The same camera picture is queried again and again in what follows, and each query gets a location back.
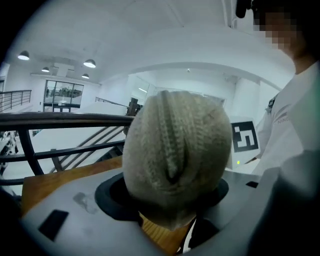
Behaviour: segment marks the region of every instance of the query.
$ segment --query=white sleeve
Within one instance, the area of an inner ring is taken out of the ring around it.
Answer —
[[[267,147],[267,144],[269,142],[270,135],[271,135],[271,127],[272,127],[271,113],[268,113],[266,111],[264,113],[262,120],[258,123],[256,127],[258,139],[260,142],[260,153],[256,156],[256,158],[260,159],[263,153],[265,152],[265,149]]]

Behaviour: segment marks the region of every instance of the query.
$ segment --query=window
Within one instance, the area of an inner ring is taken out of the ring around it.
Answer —
[[[70,112],[80,108],[84,86],[47,80],[44,91],[44,112]]]

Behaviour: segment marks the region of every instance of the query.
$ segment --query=wooden table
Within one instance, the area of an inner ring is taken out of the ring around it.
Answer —
[[[63,184],[86,176],[102,173],[122,166],[122,157],[115,157],[91,165],[55,172],[45,175],[27,177],[22,188],[22,215],[55,191]],[[188,231],[188,226],[170,231],[143,217],[143,231],[158,244],[168,255],[174,255]]]

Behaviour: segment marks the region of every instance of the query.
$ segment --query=grey knit hat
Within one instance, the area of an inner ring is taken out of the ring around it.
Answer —
[[[186,91],[149,97],[122,157],[125,184],[140,212],[170,230],[189,223],[199,198],[217,187],[231,142],[229,119],[209,98]]]

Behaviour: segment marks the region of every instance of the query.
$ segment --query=knit beanie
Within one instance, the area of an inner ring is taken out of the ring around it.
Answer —
[[[212,100],[186,91],[151,96],[134,118],[123,149],[126,187],[138,210],[174,230],[196,215],[225,170],[230,121]]]

